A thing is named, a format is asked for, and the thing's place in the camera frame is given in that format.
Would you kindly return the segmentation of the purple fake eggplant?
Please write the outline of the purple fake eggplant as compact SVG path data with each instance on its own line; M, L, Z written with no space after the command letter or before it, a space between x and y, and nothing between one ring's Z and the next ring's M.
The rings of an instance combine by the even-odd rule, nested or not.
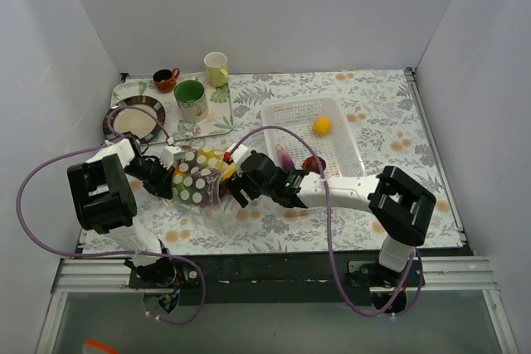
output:
M291 156L285 150L284 147L277 144L275 147L276 155L278 157L279 166L284 172L295 170L295 164Z

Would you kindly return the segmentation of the polka dot zip top bag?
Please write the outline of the polka dot zip top bag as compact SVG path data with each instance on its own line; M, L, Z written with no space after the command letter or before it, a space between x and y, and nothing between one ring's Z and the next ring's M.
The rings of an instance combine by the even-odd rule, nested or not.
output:
M181 218L196 217L223 225L232 223L241 208L222 181L223 170L228 166L223 161L223 151L208 146L183 145L181 148L186 154L171 168L186 174L184 184L189 199L181 202L172 198L166 203Z

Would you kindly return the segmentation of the dark red fake apple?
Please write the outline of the dark red fake apple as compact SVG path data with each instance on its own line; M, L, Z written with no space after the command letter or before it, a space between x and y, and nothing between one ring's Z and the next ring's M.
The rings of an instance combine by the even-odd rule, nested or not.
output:
M310 156L302 163L302 169L308 172L320 174L326 170L327 163L319 156Z

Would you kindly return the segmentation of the yellow fake lemon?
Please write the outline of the yellow fake lemon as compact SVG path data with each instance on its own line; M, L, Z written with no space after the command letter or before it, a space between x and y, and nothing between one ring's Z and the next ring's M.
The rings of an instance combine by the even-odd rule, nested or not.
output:
M314 121L312 131L318 136L325 136L331 131L332 127L332 122L327 118L321 116Z

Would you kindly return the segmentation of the orange fake fruit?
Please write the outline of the orange fake fruit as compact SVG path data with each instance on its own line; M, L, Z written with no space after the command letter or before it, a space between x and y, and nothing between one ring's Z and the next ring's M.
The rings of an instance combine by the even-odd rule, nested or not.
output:
M229 164L222 173L222 181L225 182L226 180L230 179L234 174L236 173L236 166L234 163Z

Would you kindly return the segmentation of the orange green fake mango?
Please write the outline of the orange green fake mango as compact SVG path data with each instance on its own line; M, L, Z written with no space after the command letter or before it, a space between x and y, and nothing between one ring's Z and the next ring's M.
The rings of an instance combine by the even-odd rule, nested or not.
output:
M173 199L176 201L186 202L189 199L189 191L184 184L186 174L176 169L172 178Z

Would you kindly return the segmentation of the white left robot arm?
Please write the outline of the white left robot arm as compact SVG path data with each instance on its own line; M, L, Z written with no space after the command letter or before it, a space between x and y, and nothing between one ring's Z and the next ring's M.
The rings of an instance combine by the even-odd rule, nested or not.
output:
M155 234L135 220L137 204L128 177L134 177L151 195L173 198L175 161L185 151L165 146L161 154L143 155L139 139L131 133L107 144L96 155L67 169L77 219L84 230L93 230L116 241L131 253L125 264L144 282L166 288L177 281L177 269L168 249Z

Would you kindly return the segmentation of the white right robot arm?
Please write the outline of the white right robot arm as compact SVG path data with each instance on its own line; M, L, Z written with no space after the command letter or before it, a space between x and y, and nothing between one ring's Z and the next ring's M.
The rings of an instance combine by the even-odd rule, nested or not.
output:
M330 205L373 214L387 232L375 265L382 284L403 279L409 256L424 245L436 198L398 167L386 166L378 175L323 179L306 170L285 172L267 155L244 148L225 153L224 161L236 167L226 187L242 207L267 196L284 208Z

